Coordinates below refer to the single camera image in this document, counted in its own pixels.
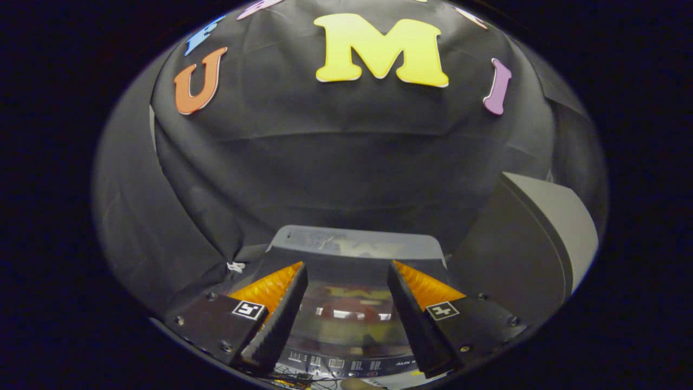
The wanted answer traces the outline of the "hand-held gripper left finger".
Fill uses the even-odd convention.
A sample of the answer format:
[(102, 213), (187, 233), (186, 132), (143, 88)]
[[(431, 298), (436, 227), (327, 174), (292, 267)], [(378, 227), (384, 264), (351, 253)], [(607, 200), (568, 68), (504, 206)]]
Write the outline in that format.
[(304, 262), (277, 269), (233, 292), (206, 292), (173, 309), (164, 326), (223, 365), (253, 374), (274, 370), (309, 284)]

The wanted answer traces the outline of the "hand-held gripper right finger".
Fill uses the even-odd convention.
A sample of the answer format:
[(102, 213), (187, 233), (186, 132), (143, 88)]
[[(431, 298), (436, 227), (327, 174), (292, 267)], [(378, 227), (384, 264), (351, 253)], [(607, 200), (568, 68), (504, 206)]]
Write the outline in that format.
[(475, 368), (505, 352), (528, 325), (485, 296), (468, 296), (398, 260), (388, 287), (411, 351), (426, 378)]

